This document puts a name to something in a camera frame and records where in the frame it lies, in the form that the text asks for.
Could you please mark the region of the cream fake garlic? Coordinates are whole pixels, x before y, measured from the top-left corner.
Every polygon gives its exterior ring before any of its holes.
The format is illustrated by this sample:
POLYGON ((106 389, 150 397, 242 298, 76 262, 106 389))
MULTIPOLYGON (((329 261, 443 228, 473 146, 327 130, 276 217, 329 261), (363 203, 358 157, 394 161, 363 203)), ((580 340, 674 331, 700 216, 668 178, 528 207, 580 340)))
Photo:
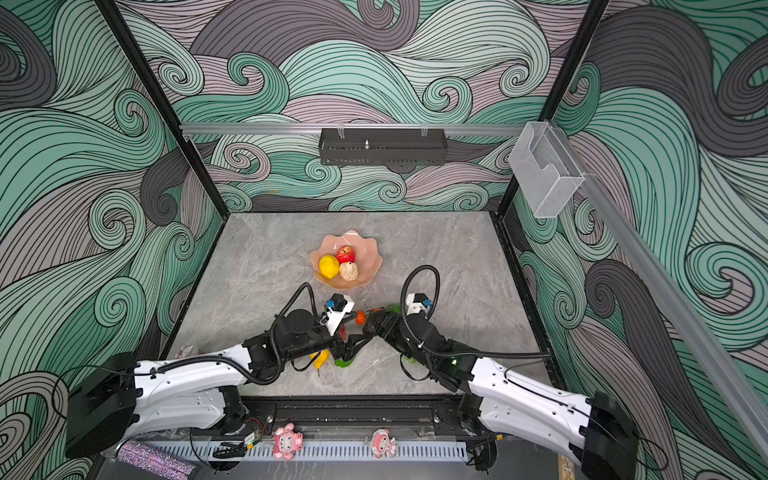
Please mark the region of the cream fake garlic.
POLYGON ((359 277, 359 269, 355 262, 345 262, 339 268, 340 277, 346 282, 356 281, 359 277))

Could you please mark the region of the yellow lemon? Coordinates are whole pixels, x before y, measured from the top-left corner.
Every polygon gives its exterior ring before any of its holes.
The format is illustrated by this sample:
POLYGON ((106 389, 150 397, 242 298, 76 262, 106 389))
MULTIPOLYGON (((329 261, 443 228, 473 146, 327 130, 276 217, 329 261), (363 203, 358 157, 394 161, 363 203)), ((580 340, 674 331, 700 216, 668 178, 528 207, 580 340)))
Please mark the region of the yellow lemon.
POLYGON ((326 254, 318 261, 320 274, 326 279, 333 279, 340 273, 340 262, 335 255, 326 254))

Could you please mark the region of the red fake apple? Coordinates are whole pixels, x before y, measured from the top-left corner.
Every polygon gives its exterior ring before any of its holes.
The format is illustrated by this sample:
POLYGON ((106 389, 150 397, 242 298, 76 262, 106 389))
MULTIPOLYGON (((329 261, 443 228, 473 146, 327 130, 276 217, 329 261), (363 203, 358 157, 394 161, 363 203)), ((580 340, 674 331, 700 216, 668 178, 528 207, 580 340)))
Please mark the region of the red fake apple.
POLYGON ((337 250, 336 259, 340 264, 354 263, 356 252, 351 245, 344 245, 337 250))

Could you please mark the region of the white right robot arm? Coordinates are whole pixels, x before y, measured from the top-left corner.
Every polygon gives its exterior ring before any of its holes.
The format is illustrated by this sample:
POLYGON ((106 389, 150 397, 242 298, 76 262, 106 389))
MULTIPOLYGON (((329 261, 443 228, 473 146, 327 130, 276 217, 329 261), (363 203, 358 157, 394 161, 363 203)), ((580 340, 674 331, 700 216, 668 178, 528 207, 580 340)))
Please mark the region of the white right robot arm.
POLYGON ((377 309, 364 330, 424 366, 427 377, 461 391, 473 427, 512 435, 566 456, 589 479, 634 478, 639 432, 617 400, 548 386, 442 336, 420 312, 377 309))

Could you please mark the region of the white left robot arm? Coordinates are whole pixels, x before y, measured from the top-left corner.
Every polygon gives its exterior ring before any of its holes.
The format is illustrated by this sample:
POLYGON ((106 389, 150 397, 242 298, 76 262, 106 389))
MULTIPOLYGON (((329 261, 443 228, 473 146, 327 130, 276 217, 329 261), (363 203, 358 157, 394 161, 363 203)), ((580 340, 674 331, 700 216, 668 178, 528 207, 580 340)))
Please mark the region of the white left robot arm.
POLYGON ((236 432, 246 421, 238 389, 274 383, 292 360, 327 350, 351 360, 372 338, 368 330, 342 336, 349 314, 331 318, 297 309, 233 347, 171 361, 115 354, 89 367, 69 394, 65 455, 95 455, 127 438, 192 427, 236 432))

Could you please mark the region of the green lime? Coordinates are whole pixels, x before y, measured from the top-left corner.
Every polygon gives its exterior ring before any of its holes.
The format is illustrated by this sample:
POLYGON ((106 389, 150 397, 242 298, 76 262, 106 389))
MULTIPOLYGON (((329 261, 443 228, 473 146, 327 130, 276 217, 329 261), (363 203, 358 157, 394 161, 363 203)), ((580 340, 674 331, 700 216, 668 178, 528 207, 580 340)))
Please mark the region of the green lime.
POLYGON ((343 360, 341 358, 336 359, 334 364, 339 368, 347 368, 353 363, 353 359, 343 360))

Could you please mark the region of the yellow pear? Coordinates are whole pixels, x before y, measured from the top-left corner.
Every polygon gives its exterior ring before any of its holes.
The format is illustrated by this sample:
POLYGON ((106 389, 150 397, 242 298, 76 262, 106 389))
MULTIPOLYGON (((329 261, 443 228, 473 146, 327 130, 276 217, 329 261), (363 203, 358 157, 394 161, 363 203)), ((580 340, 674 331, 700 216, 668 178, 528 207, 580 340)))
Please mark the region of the yellow pear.
POLYGON ((320 370, 328 361, 330 355, 330 351, 328 349, 324 349, 313 356, 312 367, 315 369, 317 375, 320 375, 320 370))

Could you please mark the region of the pink haired doll toy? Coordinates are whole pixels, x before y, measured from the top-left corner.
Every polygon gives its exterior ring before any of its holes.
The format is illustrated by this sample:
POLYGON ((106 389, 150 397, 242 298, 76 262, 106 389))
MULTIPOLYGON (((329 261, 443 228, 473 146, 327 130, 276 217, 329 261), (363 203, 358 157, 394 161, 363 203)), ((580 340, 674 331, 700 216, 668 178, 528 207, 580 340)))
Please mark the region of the pink haired doll toy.
POLYGON ((397 454, 397 440, 391 435, 388 429, 377 429, 373 432, 369 442, 372 455, 376 459, 392 459, 397 454))

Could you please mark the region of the pink cat toy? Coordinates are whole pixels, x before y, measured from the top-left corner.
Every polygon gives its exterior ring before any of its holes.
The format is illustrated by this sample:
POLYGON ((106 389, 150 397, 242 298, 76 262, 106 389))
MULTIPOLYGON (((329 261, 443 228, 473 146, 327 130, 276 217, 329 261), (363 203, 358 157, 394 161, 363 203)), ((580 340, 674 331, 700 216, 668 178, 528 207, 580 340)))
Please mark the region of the pink cat toy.
POLYGON ((303 434, 295 430, 293 423, 277 428, 273 440, 273 456, 277 460, 290 461, 303 448, 303 434))

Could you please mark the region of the white figurine on pink base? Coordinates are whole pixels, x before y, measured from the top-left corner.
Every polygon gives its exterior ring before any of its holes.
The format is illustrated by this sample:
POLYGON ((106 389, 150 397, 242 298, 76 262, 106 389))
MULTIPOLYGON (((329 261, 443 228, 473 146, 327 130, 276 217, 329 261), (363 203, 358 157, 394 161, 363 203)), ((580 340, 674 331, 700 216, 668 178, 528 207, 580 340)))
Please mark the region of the white figurine on pink base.
POLYGON ((182 347, 175 355, 175 359, 184 359, 198 353, 198 348, 195 345, 186 345, 182 347))

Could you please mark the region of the glitter purple cylinder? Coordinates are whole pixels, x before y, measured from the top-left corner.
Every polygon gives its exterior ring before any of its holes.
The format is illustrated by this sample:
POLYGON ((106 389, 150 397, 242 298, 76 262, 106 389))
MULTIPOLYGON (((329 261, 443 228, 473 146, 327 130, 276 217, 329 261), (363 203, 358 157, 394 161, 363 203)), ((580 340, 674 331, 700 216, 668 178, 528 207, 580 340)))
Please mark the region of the glitter purple cylinder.
POLYGON ((194 464, 135 440, 126 441, 118 448, 117 460, 162 479, 189 480, 197 474, 194 464))

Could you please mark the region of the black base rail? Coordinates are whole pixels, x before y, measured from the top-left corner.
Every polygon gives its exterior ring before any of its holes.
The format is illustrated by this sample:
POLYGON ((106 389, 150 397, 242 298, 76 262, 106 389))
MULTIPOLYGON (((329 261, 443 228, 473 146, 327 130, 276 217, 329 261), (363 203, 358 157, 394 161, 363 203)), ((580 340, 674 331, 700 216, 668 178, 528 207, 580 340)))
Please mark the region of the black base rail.
POLYGON ((418 437, 469 438, 485 428, 461 407, 452 394, 252 396, 242 398, 268 432, 294 424, 300 431, 371 432, 378 428, 405 430, 418 437))

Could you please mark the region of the black wall tray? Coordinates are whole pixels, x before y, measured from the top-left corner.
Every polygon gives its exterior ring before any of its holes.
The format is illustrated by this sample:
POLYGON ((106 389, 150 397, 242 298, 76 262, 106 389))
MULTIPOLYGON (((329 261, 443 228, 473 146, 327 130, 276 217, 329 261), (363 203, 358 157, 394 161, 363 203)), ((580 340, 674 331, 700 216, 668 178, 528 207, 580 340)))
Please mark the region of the black wall tray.
POLYGON ((325 128, 318 143, 321 162, 331 166, 441 165, 448 154, 442 129, 325 128))

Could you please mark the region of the aluminium rail back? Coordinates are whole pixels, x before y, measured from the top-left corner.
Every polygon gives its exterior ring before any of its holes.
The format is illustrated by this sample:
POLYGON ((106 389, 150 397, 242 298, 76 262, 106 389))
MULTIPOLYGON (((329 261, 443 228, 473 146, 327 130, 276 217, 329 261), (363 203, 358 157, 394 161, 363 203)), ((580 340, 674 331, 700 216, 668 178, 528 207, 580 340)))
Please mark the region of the aluminium rail back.
POLYGON ((403 124, 403 123, 246 123, 246 122, 195 122, 182 123, 184 135, 319 135, 323 129, 334 129, 340 133, 351 129, 392 130, 408 129, 418 131, 443 130, 447 136, 506 137, 519 135, 525 124, 403 124))

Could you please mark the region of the aluminium rail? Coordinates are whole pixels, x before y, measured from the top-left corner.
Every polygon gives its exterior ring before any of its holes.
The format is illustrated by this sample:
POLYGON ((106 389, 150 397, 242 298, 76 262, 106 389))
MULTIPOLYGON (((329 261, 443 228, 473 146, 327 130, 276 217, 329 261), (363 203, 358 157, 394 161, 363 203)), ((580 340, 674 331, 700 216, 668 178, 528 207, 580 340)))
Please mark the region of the aluminium rail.
POLYGON ((622 187, 614 186, 612 181, 606 182, 562 128, 555 124, 551 128, 566 151, 564 159, 583 178, 580 190, 611 230, 663 315, 672 323, 734 414, 741 430, 761 458, 766 459, 767 405, 637 231, 634 198, 628 181, 623 180, 622 187))
POLYGON ((443 130, 447 136, 506 137, 519 135, 525 124, 403 124, 403 123, 246 123, 246 122, 195 122, 182 123, 184 135, 319 135, 323 129, 334 129, 340 133, 351 129, 392 130, 408 129, 418 131, 443 130))

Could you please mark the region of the clear acrylic wall box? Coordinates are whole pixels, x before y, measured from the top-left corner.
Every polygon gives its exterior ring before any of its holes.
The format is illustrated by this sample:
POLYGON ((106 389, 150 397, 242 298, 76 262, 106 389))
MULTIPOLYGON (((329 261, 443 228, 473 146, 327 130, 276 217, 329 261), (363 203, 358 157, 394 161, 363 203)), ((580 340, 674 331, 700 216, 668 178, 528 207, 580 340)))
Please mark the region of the clear acrylic wall box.
POLYGON ((584 181, 567 135, 550 122, 528 122, 508 160, 537 219, 556 218, 584 181))

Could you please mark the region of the black corner frame post left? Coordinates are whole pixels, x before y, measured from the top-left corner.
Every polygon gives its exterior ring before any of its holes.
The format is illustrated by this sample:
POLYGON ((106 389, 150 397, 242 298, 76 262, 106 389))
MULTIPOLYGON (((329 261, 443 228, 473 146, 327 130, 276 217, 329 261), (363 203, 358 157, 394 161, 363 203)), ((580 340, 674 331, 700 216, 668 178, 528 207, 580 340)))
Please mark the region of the black corner frame post left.
POLYGON ((208 197, 213 202, 218 214, 224 221, 226 221, 229 218, 229 210, 226 207, 223 198, 207 172, 206 165, 194 143, 183 136, 179 117, 164 94, 159 81, 154 76, 148 61, 120 13, 116 2, 110 0, 95 0, 94 3, 116 38, 139 80, 146 88, 149 97, 158 109, 161 118, 170 129, 182 154, 196 174, 198 180, 201 182, 208 197))

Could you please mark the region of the black corner frame post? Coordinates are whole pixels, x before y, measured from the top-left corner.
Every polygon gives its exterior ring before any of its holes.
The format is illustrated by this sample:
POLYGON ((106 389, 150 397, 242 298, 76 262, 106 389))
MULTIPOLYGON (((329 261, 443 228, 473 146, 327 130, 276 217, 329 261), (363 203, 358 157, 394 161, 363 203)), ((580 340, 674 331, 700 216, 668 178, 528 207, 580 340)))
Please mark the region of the black corner frame post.
POLYGON ((148 61, 120 13, 116 2, 110 0, 95 0, 94 3, 116 38, 139 80, 146 88, 149 97, 158 109, 161 118, 170 129, 182 154, 196 174, 198 180, 201 182, 208 197, 213 202, 218 214, 224 221, 226 221, 229 218, 229 210, 226 207, 223 198, 207 172, 206 165, 194 143, 183 136, 179 117, 164 94, 159 81, 154 76, 148 61))
MULTIPOLYGON (((550 122, 556 126, 554 122, 555 114, 557 113, 561 102, 564 100, 565 94, 568 91, 571 82, 575 79, 577 70, 581 66, 583 58, 587 53, 588 47, 590 46, 592 38, 607 10, 608 5, 609 3, 607 1, 591 1, 588 3, 585 15, 577 29, 576 35, 572 39, 570 46, 566 51, 563 66, 561 67, 560 72, 555 79, 552 91, 547 97, 547 100, 538 119, 534 122, 550 122)), ((576 160, 577 165, 582 171, 582 167, 579 165, 577 155, 576 160)), ((507 190, 497 210, 497 214, 501 219, 504 219, 510 215, 510 209, 513 206, 514 197, 519 192, 523 193, 513 173, 513 178, 510 181, 510 184, 507 187, 507 190)))

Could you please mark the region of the black corner frame post right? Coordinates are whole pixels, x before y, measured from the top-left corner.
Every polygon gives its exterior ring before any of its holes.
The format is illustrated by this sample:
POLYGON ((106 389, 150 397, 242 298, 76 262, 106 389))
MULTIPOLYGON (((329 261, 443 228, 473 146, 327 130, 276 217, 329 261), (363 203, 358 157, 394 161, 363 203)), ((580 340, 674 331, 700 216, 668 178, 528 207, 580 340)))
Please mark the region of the black corner frame post right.
MULTIPOLYGON (((576 35, 572 39, 570 46, 566 51, 563 66, 561 67, 560 72, 555 79, 552 91, 547 97, 547 100, 538 119, 534 122, 550 122, 556 126, 554 122, 555 114, 557 113, 561 102, 564 100, 565 94, 568 91, 571 82, 575 79, 577 70, 581 66, 583 58, 587 53, 588 47, 590 46, 592 38, 607 10, 608 5, 609 3, 607 1, 591 1, 588 3, 585 15, 577 29, 576 35)), ((582 167, 579 165, 577 155, 576 160, 577 165, 582 171, 582 167)), ((510 215, 510 209, 513 206, 514 197, 519 192, 523 193, 513 173, 513 178, 510 181, 510 184, 507 187, 507 190, 497 210, 497 214, 501 219, 504 219, 510 215)))

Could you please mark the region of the aluminium rail right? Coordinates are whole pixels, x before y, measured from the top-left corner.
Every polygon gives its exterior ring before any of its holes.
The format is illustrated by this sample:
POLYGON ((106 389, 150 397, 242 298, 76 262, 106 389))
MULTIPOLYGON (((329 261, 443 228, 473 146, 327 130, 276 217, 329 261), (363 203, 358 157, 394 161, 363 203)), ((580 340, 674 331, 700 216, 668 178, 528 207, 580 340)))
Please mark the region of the aluminium rail right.
POLYGON ((623 180, 622 187, 614 186, 612 181, 606 182, 562 128, 555 124, 551 128, 566 151, 564 159, 583 178, 580 190, 611 230, 663 315, 672 323, 734 414, 741 430, 761 458, 766 459, 767 405, 637 231, 634 198, 628 181, 623 180))

